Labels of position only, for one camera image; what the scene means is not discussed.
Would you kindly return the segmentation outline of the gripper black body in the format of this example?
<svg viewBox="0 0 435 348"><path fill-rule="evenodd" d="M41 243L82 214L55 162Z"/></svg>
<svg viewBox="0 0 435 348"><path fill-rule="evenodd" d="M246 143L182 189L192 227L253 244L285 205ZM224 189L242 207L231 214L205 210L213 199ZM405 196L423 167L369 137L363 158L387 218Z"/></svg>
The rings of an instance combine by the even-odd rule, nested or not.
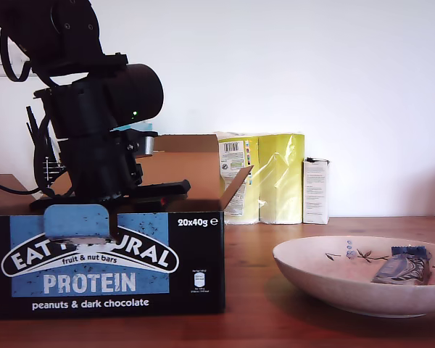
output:
<svg viewBox="0 0 435 348"><path fill-rule="evenodd" d="M134 210L133 199L164 198L169 203L187 198L188 180L143 186L136 155L151 156L156 132L109 132L60 142L60 158L69 173L67 193L39 199L32 210L55 204L100 204L108 210Z"/></svg>

